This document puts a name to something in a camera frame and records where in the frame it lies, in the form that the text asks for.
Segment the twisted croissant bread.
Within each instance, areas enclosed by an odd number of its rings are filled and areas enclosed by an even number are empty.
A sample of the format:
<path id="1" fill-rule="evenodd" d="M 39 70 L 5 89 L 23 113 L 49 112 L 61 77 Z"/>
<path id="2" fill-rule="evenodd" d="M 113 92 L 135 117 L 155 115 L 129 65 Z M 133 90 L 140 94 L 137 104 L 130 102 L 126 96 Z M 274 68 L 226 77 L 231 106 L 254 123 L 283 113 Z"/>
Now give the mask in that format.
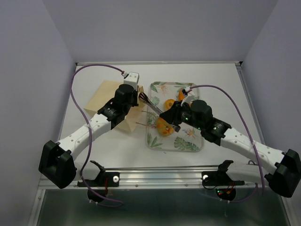
<path id="1" fill-rule="evenodd" d="M 157 132 L 163 137 L 170 136 L 175 132 L 174 128 L 160 117 L 155 120 L 154 124 Z"/>

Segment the beige paper bag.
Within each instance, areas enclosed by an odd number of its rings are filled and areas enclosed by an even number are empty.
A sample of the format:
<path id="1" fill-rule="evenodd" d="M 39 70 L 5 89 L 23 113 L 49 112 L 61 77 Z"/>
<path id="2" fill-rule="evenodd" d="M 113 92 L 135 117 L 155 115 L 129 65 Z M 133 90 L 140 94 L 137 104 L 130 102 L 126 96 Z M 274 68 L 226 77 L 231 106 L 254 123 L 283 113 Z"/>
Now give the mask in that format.
<path id="1" fill-rule="evenodd" d="M 114 97 L 116 89 L 121 85 L 121 82 L 117 81 L 104 81 L 101 83 L 97 91 L 88 101 L 84 110 L 93 116 L 96 112 L 103 107 L 111 98 Z M 145 107 L 140 100 L 138 100 L 138 106 L 132 107 L 126 116 L 116 128 L 125 132 L 133 132 L 136 128 L 136 122 L 138 122 L 142 116 L 142 110 Z"/>

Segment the ring doughnut bread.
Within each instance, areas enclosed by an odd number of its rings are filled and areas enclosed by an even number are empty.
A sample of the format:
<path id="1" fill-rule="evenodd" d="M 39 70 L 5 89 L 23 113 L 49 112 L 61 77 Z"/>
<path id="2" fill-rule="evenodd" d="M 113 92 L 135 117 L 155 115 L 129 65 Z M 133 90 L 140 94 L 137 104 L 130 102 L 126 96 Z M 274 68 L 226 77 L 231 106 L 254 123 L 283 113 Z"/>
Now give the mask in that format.
<path id="1" fill-rule="evenodd" d="M 165 102 L 164 102 L 164 110 L 167 111 L 169 110 L 173 104 L 174 104 L 175 100 L 174 99 L 167 99 Z"/>

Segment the metal kitchen tongs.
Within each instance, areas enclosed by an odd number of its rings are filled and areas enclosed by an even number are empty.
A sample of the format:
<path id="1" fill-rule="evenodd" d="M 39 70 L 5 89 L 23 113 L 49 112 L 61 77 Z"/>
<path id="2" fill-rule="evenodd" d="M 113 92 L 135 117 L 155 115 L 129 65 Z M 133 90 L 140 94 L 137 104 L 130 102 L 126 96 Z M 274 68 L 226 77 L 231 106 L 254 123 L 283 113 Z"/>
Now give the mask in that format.
<path id="1" fill-rule="evenodd" d="M 160 115 L 162 114 L 162 110 L 160 110 L 156 105 L 154 105 L 150 99 L 148 98 L 148 96 L 144 93 L 144 92 L 140 92 L 138 95 L 139 100 L 146 104 L 148 107 L 150 107 L 156 114 Z"/>

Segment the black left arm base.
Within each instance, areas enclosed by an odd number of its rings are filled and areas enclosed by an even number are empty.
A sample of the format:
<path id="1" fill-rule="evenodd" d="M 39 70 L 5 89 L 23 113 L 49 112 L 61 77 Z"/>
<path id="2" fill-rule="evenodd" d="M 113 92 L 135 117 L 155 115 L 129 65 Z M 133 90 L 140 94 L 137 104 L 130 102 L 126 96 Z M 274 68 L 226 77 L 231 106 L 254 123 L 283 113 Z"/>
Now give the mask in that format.
<path id="1" fill-rule="evenodd" d="M 87 197 L 90 203 L 98 206 L 117 208 L 124 205 L 122 201 L 108 198 L 109 187 L 119 187 L 120 173 L 106 172 L 105 168 L 95 161 L 90 161 L 93 166 L 97 167 L 97 175 L 94 179 L 85 179 L 81 177 L 77 182 L 78 187 L 86 187 Z"/>

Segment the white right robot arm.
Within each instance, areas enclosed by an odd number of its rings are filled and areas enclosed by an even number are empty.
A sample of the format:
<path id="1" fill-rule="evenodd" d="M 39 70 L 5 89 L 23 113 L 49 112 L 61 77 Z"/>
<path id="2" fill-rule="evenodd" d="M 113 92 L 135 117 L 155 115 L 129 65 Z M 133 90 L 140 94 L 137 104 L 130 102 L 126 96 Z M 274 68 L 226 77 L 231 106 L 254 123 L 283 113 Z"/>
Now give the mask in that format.
<path id="1" fill-rule="evenodd" d="M 228 123 L 215 118 L 212 108 L 203 100 L 193 101 L 192 104 L 176 101 L 160 117 L 177 128 L 181 123 L 188 124 L 200 130 L 206 141 L 232 150 L 254 162 L 243 164 L 225 160 L 217 170 L 202 174 L 203 186 L 242 186 L 251 182 L 268 185 L 280 196 L 293 196 L 301 180 L 301 160 L 296 151 L 289 149 L 284 152 L 248 138 Z"/>

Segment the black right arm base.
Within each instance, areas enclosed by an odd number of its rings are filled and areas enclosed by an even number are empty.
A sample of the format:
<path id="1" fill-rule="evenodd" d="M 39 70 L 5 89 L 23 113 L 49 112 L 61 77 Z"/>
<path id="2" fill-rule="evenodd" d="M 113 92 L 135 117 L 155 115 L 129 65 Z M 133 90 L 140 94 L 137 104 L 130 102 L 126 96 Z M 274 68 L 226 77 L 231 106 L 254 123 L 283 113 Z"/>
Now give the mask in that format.
<path id="1" fill-rule="evenodd" d="M 222 201 L 236 202 L 236 186 L 243 186 L 245 184 L 242 180 L 233 180 L 227 174 L 229 167 L 234 161 L 225 160 L 218 166 L 215 171 L 202 172 L 202 186 L 206 190 L 215 190 L 216 195 Z"/>

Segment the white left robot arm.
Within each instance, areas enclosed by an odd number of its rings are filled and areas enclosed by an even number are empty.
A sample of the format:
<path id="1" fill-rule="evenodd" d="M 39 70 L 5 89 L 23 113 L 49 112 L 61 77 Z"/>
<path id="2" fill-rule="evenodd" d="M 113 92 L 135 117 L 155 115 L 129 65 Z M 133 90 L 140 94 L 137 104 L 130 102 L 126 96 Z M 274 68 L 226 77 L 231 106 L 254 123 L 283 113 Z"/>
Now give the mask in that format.
<path id="1" fill-rule="evenodd" d="M 138 84 L 130 82 L 119 85 L 115 95 L 82 127 L 57 142 L 44 144 L 39 172 L 58 188 L 66 188 L 75 180 L 77 168 L 74 160 L 92 142 L 114 129 L 138 106 Z"/>

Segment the floral leaf print tray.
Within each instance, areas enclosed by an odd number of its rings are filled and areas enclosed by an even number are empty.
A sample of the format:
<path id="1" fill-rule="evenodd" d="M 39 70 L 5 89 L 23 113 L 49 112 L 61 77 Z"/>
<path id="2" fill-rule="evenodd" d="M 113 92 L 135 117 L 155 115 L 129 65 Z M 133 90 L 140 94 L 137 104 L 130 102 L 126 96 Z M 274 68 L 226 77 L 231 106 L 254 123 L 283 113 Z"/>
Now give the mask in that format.
<path id="1" fill-rule="evenodd" d="M 178 101 L 179 90 L 194 85 L 194 83 L 155 81 L 150 84 L 150 93 L 148 97 L 160 110 L 165 111 L 164 102 L 167 99 Z M 201 137 L 199 130 L 182 123 L 179 132 L 174 132 L 170 136 L 163 137 L 157 132 L 154 124 L 157 118 L 158 114 L 148 107 L 146 138 L 147 146 L 149 148 L 182 152 L 198 152 L 202 149 L 204 140 Z"/>

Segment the aluminium front rail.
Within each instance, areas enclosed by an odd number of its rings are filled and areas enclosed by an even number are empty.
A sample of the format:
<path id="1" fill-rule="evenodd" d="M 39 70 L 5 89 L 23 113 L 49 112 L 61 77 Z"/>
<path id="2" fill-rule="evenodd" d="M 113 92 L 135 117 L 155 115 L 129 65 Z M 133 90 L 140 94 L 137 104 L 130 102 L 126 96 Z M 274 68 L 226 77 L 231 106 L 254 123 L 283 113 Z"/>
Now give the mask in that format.
<path id="1" fill-rule="evenodd" d="M 202 172 L 215 171 L 212 167 L 163 167 L 163 168 L 123 168 L 105 169 L 106 172 L 119 172 L 119 187 L 113 189 L 171 189 L 202 188 Z M 97 167 L 84 170 L 85 179 L 94 179 Z M 227 172 L 233 180 L 242 180 L 243 186 L 261 183 L 259 168 L 251 164 L 233 164 Z"/>

